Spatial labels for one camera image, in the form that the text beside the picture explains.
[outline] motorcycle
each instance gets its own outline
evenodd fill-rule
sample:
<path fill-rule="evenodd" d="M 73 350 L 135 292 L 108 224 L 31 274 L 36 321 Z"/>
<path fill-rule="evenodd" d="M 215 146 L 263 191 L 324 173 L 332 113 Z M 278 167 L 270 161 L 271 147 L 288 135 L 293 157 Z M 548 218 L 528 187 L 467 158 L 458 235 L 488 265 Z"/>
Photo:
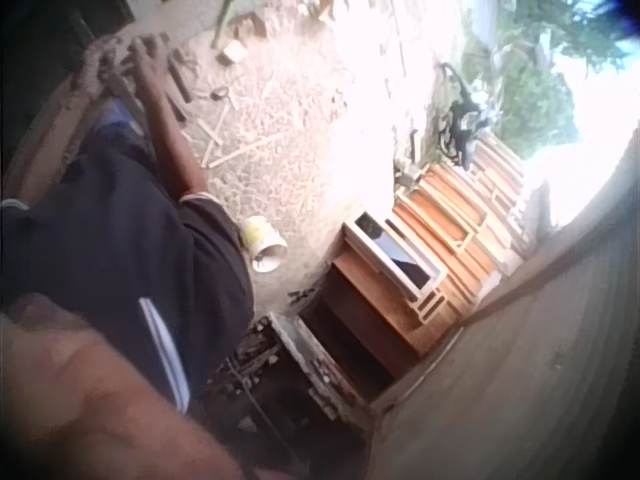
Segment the motorcycle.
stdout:
<path fill-rule="evenodd" d="M 438 128 L 438 148 L 454 165 L 469 170 L 478 138 L 497 121 L 495 102 L 487 105 L 478 99 L 481 92 L 471 92 L 469 86 L 449 63 L 442 63 L 445 76 L 449 73 L 460 89 L 460 100 L 454 100 Z"/>

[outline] dark shirt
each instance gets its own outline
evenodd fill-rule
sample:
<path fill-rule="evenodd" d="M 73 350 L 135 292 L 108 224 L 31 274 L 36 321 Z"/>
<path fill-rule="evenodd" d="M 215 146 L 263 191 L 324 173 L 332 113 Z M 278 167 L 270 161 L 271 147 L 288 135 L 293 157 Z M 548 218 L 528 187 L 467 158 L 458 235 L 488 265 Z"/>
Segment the dark shirt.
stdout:
<path fill-rule="evenodd" d="M 178 403 L 145 305 L 193 397 L 240 342 L 253 294 L 236 225 L 205 195 L 171 200 L 151 158 L 128 126 L 103 127 L 41 201 L 2 208 L 1 305 L 41 293 L 81 314 Z"/>

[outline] sky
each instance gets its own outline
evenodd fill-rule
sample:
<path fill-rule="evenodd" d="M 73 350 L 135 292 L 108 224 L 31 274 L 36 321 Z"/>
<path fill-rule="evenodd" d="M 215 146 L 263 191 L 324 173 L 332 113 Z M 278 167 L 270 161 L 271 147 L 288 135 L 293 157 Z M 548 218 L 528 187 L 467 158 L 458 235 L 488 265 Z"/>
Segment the sky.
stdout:
<path fill-rule="evenodd" d="M 640 41 L 627 42 L 633 52 L 626 69 L 605 69 L 585 78 L 584 60 L 554 55 L 576 104 L 580 143 L 541 150 L 525 162 L 531 186 L 543 178 L 551 186 L 551 216 L 564 226 L 587 205 L 613 173 L 640 119 Z"/>

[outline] white bucket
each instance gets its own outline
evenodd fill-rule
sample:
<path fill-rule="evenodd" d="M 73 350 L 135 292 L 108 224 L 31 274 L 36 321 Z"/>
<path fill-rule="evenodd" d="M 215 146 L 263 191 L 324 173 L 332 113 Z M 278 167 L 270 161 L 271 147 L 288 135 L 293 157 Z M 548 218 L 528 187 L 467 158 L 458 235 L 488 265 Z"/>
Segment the white bucket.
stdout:
<path fill-rule="evenodd" d="M 250 217 L 242 222 L 240 234 L 256 272 L 275 270 L 287 255 L 287 242 L 265 217 Z"/>

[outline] workshop floor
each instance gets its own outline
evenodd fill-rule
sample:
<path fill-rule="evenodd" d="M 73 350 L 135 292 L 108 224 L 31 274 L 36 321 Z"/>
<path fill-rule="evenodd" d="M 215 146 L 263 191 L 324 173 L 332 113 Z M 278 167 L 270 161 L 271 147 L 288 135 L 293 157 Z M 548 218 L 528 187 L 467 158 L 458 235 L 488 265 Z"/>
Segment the workshop floor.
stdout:
<path fill-rule="evenodd" d="M 254 274 L 258 315 L 286 311 L 287 293 L 320 279 L 345 220 L 365 208 L 382 215 L 391 210 L 394 134 L 398 124 L 407 123 L 404 110 L 415 112 L 418 105 L 417 115 L 425 121 L 434 78 L 434 52 L 424 54 L 424 36 L 413 39 L 404 47 L 405 57 L 423 58 L 418 70 L 427 78 L 413 75 L 411 81 L 422 81 L 420 98 L 404 108 L 398 101 L 409 99 L 398 96 L 399 64 L 383 51 L 388 38 L 381 19 L 389 37 L 390 18 L 372 13 L 366 2 L 351 2 L 349 11 L 336 12 L 338 19 L 326 24 L 291 3 L 265 10 L 269 38 L 243 36 L 248 55 L 237 64 L 221 66 L 209 48 L 211 31 L 186 49 L 196 60 L 190 113 L 215 129 L 225 101 L 214 102 L 209 94 L 220 86 L 230 88 L 237 107 L 224 116 L 223 145 L 215 147 L 208 163 L 253 142 L 268 142 L 208 170 L 211 192 L 234 219 L 263 215 L 289 245 L 277 270 Z M 452 33 L 441 49 L 451 50 L 454 39 Z M 223 36 L 221 47 L 229 40 Z M 386 48 L 396 52 L 388 41 Z M 209 135 L 197 122 L 185 133 L 202 159 Z"/>

